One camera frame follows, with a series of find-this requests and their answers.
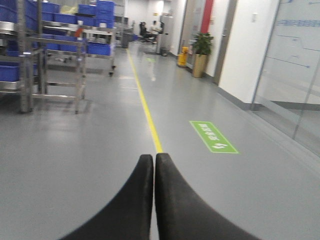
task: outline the wall baseboard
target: wall baseboard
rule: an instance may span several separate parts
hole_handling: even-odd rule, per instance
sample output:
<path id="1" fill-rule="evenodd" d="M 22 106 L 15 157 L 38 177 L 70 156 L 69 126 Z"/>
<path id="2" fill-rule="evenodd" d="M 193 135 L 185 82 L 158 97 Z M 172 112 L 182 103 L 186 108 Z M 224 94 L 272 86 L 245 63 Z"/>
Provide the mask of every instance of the wall baseboard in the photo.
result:
<path id="1" fill-rule="evenodd" d="M 286 102 L 286 101 L 272 101 L 272 102 L 285 109 L 320 111 L 320 104 Z"/>
<path id="2" fill-rule="evenodd" d="M 237 107 L 241 108 L 244 111 L 250 110 L 251 103 L 243 102 L 236 98 L 235 96 L 231 95 L 227 91 L 223 90 L 221 87 L 218 87 L 218 93 L 221 94 L 224 98 L 228 99 L 230 102 L 232 102 Z"/>

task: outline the gray epoxy floor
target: gray epoxy floor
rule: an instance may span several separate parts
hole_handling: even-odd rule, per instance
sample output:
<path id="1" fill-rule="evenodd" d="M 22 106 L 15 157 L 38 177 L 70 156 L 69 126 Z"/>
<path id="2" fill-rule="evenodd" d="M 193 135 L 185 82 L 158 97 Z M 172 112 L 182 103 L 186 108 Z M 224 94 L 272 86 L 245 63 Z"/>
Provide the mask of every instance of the gray epoxy floor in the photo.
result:
<path id="1" fill-rule="evenodd" d="M 264 240 L 320 238 L 319 158 L 197 79 L 172 57 L 129 50 L 163 150 L 196 192 L 222 215 Z M 33 113 L 0 102 L 0 239 L 56 240 L 116 194 L 140 154 L 156 150 L 125 49 L 88 59 L 86 100 L 37 100 Z M 72 77 L 51 70 L 50 78 Z M 189 121 L 209 121 L 240 154 L 211 153 Z M 151 238 L 157 239 L 152 221 Z"/>

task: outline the glass wall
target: glass wall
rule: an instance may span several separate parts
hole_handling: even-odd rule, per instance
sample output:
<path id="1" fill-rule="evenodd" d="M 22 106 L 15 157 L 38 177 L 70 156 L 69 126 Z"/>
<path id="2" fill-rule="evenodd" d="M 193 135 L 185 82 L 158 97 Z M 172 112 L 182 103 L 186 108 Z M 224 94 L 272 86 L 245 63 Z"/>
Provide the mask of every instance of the glass wall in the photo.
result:
<path id="1" fill-rule="evenodd" d="M 320 156 L 320 0 L 280 0 L 253 106 Z"/>

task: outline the doorway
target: doorway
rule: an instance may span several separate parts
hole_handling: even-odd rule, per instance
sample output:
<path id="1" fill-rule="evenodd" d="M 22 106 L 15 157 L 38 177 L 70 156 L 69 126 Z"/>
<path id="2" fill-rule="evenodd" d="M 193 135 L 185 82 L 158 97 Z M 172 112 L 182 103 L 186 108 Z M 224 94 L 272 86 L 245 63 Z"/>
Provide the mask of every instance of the doorway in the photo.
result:
<path id="1" fill-rule="evenodd" d="M 220 50 L 218 54 L 218 59 L 214 71 L 213 82 L 219 86 L 220 77 L 222 73 L 222 68 L 225 61 L 226 51 L 228 47 L 230 32 L 232 28 L 232 24 L 234 22 L 235 11 L 237 7 L 238 0 L 230 0 L 229 6 L 226 14 L 226 19 L 223 27 L 222 39 Z"/>

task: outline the chair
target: chair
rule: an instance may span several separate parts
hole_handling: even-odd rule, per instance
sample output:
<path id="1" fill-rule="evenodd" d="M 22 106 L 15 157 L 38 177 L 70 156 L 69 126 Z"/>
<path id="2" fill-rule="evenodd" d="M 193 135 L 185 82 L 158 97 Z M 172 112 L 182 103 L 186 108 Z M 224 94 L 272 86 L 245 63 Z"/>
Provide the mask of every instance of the chair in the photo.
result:
<path id="1" fill-rule="evenodd" d="M 147 31 L 147 28 L 145 27 L 145 25 L 142 22 L 140 22 L 139 27 L 140 27 L 139 35 L 141 36 L 140 40 L 143 43 L 146 43 L 146 42 L 152 43 L 153 41 L 149 38 L 151 38 L 153 36 L 148 34 L 148 31 Z"/>
<path id="2" fill-rule="evenodd" d="M 61 240 L 149 240 L 153 158 L 141 155 L 131 176 L 97 215 Z"/>
<path id="3" fill-rule="evenodd" d="M 156 156 L 154 184 L 160 240 L 259 240 L 207 205 L 167 153 Z"/>

